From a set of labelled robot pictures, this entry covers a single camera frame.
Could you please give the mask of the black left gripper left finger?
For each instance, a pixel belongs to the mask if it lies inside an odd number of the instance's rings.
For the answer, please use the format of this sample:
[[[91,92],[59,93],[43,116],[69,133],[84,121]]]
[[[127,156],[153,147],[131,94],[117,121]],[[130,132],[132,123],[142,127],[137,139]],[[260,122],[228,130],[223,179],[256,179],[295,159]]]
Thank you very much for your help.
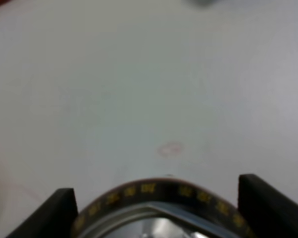
[[[8,237],[69,238],[72,224],[77,216],[74,189],[60,188]]]

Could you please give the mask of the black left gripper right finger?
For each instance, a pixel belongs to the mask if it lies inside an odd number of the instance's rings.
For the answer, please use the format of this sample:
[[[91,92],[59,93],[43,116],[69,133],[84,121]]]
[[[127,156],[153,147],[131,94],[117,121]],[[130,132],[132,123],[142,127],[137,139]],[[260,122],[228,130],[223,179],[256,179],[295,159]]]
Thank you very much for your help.
[[[257,175],[239,176],[238,210],[258,238],[298,238],[298,204]]]

